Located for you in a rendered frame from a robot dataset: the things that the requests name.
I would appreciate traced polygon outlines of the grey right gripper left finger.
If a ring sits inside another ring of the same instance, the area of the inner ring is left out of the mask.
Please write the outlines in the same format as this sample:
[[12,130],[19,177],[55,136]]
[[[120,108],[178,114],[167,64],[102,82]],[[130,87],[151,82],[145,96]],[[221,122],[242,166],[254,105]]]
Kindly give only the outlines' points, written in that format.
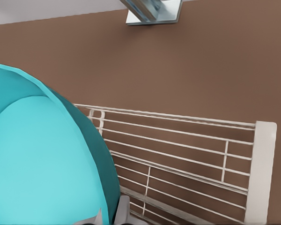
[[103,225],[102,210],[96,216],[82,221],[82,225]]

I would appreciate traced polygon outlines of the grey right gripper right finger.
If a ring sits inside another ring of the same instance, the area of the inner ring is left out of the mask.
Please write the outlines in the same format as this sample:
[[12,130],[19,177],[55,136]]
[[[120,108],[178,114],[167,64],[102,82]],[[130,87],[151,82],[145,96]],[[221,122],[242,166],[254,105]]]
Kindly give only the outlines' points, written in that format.
[[130,216],[130,198],[127,195],[122,195],[119,199],[114,225],[129,225]]

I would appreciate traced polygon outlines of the turquoise plate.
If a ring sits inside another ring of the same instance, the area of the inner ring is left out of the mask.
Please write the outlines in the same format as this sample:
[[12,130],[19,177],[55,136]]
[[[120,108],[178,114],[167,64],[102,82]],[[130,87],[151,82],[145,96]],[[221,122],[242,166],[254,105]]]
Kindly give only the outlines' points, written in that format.
[[0,65],[0,225],[71,225],[120,197],[112,156],[91,120],[26,72]]

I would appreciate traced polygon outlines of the silver frame post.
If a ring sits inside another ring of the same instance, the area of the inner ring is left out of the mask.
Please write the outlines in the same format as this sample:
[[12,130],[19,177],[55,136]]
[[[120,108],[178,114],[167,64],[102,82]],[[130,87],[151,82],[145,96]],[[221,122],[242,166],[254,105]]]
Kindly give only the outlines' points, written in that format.
[[127,25],[177,23],[182,0],[120,0],[128,9]]

